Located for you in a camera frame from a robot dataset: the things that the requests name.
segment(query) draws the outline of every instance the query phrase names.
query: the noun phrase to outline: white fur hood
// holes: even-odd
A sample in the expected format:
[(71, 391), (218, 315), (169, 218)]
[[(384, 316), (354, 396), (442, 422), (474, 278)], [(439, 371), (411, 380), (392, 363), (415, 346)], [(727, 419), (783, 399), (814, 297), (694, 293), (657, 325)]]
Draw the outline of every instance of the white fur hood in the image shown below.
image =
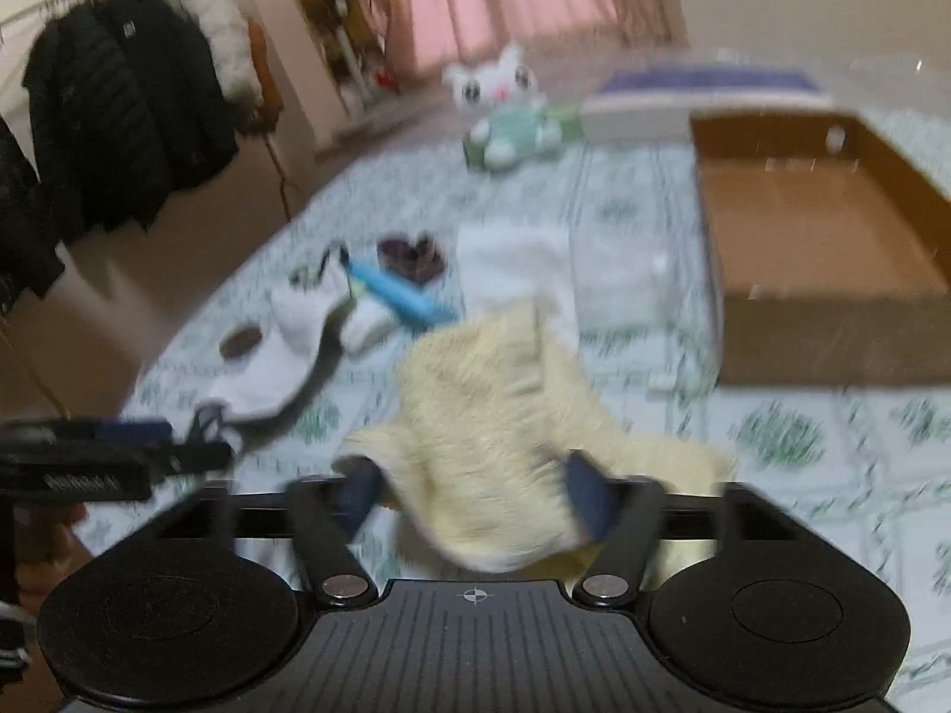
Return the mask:
[(208, 40), (215, 74), (227, 102), (260, 107), (263, 96), (251, 61), (247, 20), (232, 0), (165, 0), (198, 24)]

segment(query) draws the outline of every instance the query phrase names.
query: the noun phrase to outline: brown heart-shaped object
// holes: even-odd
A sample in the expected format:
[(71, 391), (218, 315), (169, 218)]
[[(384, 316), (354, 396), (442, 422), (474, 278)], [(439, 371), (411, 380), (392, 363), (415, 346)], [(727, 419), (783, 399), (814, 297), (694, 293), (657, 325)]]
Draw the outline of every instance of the brown heart-shaped object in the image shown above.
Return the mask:
[(420, 286), (446, 270), (445, 255), (428, 234), (420, 235), (415, 244), (405, 236), (382, 238), (377, 243), (377, 259), (380, 268)]

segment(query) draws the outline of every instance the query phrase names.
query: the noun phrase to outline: yellow towel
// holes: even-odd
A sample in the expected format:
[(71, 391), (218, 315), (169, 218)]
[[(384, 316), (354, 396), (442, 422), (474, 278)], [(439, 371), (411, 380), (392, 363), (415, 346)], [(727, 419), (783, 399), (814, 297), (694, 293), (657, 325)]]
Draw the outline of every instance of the yellow towel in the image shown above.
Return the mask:
[[(591, 560), (563, 482), (569, 450), (604, 471), (644, 474), (672, 493), (713, 494), (729, 458), (696, 442), (628, 436), (533, 303), (428, 333), (398, 371), (401, 410), (350, 436), (336, 466), (364, 455), (386, 473), (398, 504), (455, 564), (573, 581)], [(702, 542), (666, 545), (662, 581), (707, 557)], [(569, 552), (569, 555), (550, 556)]]

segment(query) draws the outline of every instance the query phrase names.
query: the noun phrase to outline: white sock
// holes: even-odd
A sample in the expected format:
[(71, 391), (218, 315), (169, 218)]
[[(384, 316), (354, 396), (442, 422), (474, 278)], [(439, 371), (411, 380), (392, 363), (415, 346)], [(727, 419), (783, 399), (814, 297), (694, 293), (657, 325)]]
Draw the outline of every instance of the white sock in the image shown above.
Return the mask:
[(277, 415), (310, 376), (328, 314), (349, 296), (346, 271), (336, 257), (328, 260), (315, 288), (275, 287), (273, 324), (263, 343), (240, 373), (216, 378), (196, 406), (221, 405), (230, 422)]
[(341, 346), (351, 357), (362, 354), (398, 326), (399, 319), (389, 307), (368, 293), (360, 295), (353, 313), (341, 327)]
[(548, 328), (578, 351), (572, 245), (561, 225), (493, 222), (463, 225), (455, 246), (459, 284), (472, 318), (518, 300), (533, 300)]

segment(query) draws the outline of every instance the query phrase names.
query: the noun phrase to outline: white cat plush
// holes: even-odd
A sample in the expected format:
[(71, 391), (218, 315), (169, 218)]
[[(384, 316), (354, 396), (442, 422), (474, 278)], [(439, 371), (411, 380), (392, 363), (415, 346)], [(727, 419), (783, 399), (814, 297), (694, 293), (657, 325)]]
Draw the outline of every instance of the white cat plush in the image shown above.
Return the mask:
[(561, 149), (561, 124), (545, 115), (547, 101), (521, 59), (521, 47), (512, 43), (498, 61), (473, 69), (451, 64), (442, 73), (442, 81), (453, 88), (455, 106), (492, 109), (469, 132), (470, 142), (485, 148), (489, 171), (505, 171), (526, 157)]

